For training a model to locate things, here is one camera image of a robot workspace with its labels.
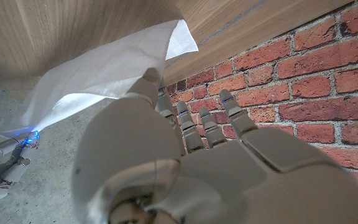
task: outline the blue light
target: blue light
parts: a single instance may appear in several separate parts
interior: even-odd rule
[[[185,111],[183,111],[183,112],[181,112],[181,113],[179,113],[179,114],[182,114],[182,113],[184,113],[184,112],[186,112],[186,111],[188,111],[188,109],[186,109]]]
[[[230,99],[233,99],[233,96],[232,96],[232,97],[230,97],[230,98],[229,98],[229,99],[227,99],[227,100],[230,100]],[[224,102],[226,102],[227,100],[224,100],[224,101],[223,101],[223,103],[224,103]]]
[[[40,135],[39,135],[38,131],[34,132],[34,137],[32,137],[30,139],[26,138],[23,141],[24,141],[24,143],[28,144],[28,143],[32,143],[35,139],[40,139]]]

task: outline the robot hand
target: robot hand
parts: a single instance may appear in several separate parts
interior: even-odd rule
[[[259,129],[227,90],[220,99],[238,139],[203,108],[206,150],[179,102],[187,154],[153,72],[140,80],[153,83],[147,91],[113,101],[85,131],[72,177],[81,223],[358,223],[356,181],[317,148]]]
[[[18,182],[27,170],[38,143],[37,131],[0,142],[0,157],[12,153],[7,162],[0,164],[0,199],[7,195],[10,186]]]

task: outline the wooden surface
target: wooden surface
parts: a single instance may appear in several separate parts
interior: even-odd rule
[[[0,0],[0,87],[23,100],[51,68],[138,30],[184,18],[200,52],[167,62],[164,76],[174,83],[348,2]]]

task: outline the white napkin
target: white napkin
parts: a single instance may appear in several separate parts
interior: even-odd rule
[[[198,51],[184,20],[148,27],[49,70],[0,135],[41,131],[104,98],[120,98],[148,68],[162,75],[165,59]]]

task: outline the concrete floor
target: concrete floor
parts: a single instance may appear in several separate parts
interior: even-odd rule
[[[20,182],[0,200],[0,223],[76,223],[70,197],[75,151],[88,122],[110,102],[100,101],[40,132],[35,159]],[[0,131],[15,118],[20,105],[0,89]]]

